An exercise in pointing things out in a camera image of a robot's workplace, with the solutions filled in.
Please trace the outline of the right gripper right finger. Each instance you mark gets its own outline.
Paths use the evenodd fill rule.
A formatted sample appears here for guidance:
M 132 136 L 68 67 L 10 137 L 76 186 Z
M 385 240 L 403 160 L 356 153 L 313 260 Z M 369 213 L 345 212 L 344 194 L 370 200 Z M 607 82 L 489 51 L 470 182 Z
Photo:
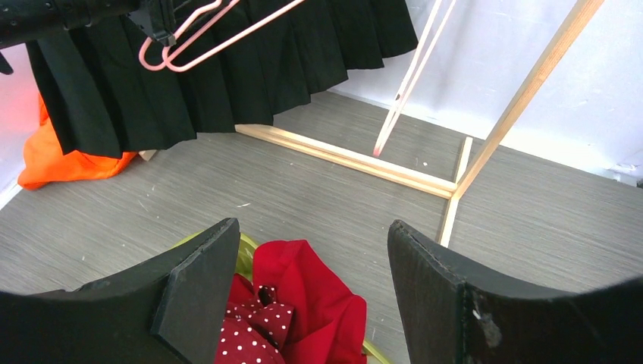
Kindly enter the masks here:
M 640 363 L 642 279 L 584 293 L 505 275 L 396 220 L 388 257 L 413 363 Z

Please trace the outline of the dark red polka dot garment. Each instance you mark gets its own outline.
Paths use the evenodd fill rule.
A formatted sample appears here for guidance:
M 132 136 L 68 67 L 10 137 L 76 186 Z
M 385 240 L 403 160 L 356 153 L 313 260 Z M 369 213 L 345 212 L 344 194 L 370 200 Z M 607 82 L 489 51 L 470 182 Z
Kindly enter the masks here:
M 280 303 L 274 287 L 255 291 L 239 277 L 227 301 L 215 362 L 284 363 L 293 314 L 294 307 Z

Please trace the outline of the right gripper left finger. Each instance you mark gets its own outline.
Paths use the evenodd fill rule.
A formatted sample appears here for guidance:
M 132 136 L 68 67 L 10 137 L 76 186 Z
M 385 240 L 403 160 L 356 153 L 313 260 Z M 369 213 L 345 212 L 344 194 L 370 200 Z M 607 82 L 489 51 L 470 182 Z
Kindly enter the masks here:
M 73 290 L 1 295 L 3 363 L 212 363 L 240 245 L 226 218 Z

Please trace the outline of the pink hanger of red garment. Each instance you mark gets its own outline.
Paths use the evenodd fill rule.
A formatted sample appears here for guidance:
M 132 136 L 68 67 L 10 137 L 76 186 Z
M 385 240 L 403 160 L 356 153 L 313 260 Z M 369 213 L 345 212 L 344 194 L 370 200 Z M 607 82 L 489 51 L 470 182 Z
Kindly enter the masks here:
M 385 144 L 388 141 L 396 125 L 396 122 L 401 115 L 402 110 L 406 106 L 406 103 L 408 102 L 409 97 L 424 67 L 427 64 L 429 57 L 438 42 L 439 37 L 442 34 L 444 27 L 447 24 L 447 21 L 449 20 L 449 17 L 451 15 L 453 8 L 457 3 L 457 0 L 452 0 L 450 2 L 446 12 L 444 13 L 444 17 L 442 18 L 441 22 L 438 25 L 438 28 L 435 30 L 433 34 L 433 38 L 431 39 L 431 41 L 428 41 L 428 38 L 431 35 L 431 28 L 434 25 L 435 19 L 438 15 L 438 10 L 442 2 L 443 2 L 442 0 L 435 1 L 431 8 L 428 19 L 425 23 L 425 27 L 420 36 L 418 46 L 415 50 L 415 53 L 412 56 L 411 62 L 400 84 L 400 87 L 397 90 L 394 102 L 389 108 L 387 116 L 384 119 L 384 123 L 381 127 L 378 138 L 376 139 L 375 147 L 373 149 L 374 157 L 379 157 L 380 154 L 382 153 L 385 147 Z

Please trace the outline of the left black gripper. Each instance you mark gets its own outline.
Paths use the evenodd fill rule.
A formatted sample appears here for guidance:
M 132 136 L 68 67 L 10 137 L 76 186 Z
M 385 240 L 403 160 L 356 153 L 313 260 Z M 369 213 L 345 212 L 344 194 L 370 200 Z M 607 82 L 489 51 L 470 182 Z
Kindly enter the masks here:
M 153 42 L 176 44 L 172 1 L 2 1 L 1 48 L 70 31 L 74 45 L 94 59 L 104 54 L 107 42 L 116 37 L 90 37 L 83 28 L 114 17 L 126 17 Z

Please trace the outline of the black garment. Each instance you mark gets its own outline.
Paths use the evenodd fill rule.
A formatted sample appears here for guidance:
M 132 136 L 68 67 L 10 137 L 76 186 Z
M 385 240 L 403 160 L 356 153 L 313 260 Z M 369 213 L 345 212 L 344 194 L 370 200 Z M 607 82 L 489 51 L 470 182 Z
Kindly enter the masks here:
M 305 1 L 182 73 L 146 70 L 144 40 L 122 16 L 27 43 L 64 152 L 117 158 L 269 125 L 348 71 L 381 68 L 418 44 L 404 1 Z

